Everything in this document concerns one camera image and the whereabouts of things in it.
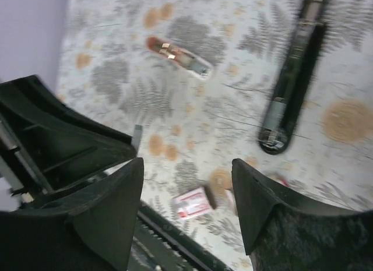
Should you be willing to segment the silver staple strip block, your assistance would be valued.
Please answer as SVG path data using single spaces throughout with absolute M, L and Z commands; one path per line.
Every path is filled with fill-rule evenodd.
M 132 135 L 131 139 L 131 145 L 138 150 L 141 140 L 142 140 L 142 134 L 143 134 L 143 126 L 142 125 L 135 125 L 135 129 Z

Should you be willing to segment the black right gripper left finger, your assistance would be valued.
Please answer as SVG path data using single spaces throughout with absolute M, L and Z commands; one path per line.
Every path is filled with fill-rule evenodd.
M 2 270 L 126 270 L 144 178 L 142 158 L 35 209 L 1 213 Z

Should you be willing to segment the red white staple box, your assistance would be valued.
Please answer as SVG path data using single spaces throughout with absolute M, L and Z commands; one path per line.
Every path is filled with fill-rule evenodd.
M 216 200 L 207 185 L 201 185 L 171 200 L 175 214 L 183 220 L 211 214 L 217 208 Z

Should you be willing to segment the small pink white stapler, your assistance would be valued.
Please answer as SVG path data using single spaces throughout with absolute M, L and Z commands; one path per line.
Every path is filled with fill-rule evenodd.
M 152 52 L 176 64 L 201 81 L 206 81 L 213 75 L 214 67 L 210 62 L 185 48 L 155 36 L 149 36 L 146 39 L 146 46 Z

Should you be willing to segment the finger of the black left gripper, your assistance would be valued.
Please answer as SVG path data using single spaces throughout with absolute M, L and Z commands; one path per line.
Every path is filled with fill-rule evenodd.
M 132 141 L 67 107 L 36 75 L 1 84 L 1 176 L 12 195 L 58 192 L 132 160 Z

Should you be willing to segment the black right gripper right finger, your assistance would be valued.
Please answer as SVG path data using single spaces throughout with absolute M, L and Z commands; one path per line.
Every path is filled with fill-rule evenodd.
M 372 211 L 332 206 L 232 162 L 245 253 L 254 270 L 371 270 Z

